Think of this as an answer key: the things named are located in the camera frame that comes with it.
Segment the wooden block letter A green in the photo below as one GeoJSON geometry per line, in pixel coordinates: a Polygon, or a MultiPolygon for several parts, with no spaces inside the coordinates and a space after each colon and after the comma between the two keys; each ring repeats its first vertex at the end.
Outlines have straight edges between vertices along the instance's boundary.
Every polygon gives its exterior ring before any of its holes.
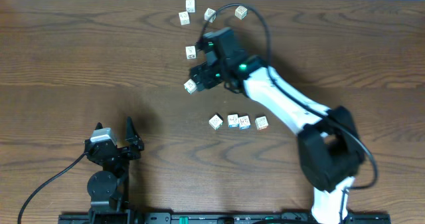
{"type": "Polygon", "coordinates": [[[184,83],[184,88],[189,94],[197,91],[197,85],[192,79],[189,79],[186,83],[184,83]]]}

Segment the wooden block green side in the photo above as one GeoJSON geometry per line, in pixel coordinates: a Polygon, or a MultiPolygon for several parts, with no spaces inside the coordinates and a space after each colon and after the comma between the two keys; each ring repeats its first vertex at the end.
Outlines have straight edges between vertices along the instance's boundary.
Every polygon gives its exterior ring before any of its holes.
{"type": "Polygon", "coordinates": [[[210,118],[209,125],[214,130],[217,130],[223,125],[223,120],[218,114],[215,114],[212,118],[210,118]]]}

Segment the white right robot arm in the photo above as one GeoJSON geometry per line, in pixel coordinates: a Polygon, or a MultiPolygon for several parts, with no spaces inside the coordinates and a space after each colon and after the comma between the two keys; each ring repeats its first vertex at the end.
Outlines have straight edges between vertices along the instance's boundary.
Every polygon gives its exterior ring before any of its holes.
{"type": "Polygon", "coordinates": [[[318,223],[342,223],[349,192],[368,151],[351,113],[309,99],[258,56],[214,59],[189,71],[189,92],[225,83],[279,118],[296,136],[301,170],[314,191],[311,214],[318,223]]]}

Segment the wooden block blue side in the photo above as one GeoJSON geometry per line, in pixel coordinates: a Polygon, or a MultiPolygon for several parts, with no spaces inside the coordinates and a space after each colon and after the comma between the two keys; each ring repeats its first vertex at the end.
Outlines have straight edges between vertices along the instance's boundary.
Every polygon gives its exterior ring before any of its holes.
{"type": "Polygon", "coordinates": [[[238,127],[238,115],[237,114],[229,114],[227,116],[227,122],[229,128],[235,128],[238,127]]]}
{"type": "Polygon", "coordinates": [[[251,126],[251,123],[250,123],[250,118],[249,118],[248,115],[246,115],[246,116],[240,116],[238,118],[238,127],[239,127],[240,130],[247,129],[250,126],[251,126]]]}

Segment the wooden block snail letter Y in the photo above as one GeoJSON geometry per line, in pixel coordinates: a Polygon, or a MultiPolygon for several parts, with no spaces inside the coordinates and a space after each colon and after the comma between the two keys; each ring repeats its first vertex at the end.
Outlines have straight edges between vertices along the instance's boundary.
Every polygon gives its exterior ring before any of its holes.
{"type": "Polygon", "coordinates": [[[269,126],[269,123],[265,116],[261,116],[255,119],[255,125],[257,130],[263,130],[269,126]]]}

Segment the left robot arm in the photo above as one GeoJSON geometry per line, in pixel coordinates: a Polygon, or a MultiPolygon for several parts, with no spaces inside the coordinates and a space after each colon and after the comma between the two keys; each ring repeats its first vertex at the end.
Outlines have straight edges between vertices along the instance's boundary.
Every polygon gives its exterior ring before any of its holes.
{"type": "Polygon", "coordinates": [[[89,161],[102,167],[87,184],[91,197],[90,223],[143,223],[143,215],[129,206],[129,163],[141,157],[144,143],[130,117],[126,120],[125,147],[117,146],[111,128],[96,125],[92,136],[84,141],[89,161]]]}

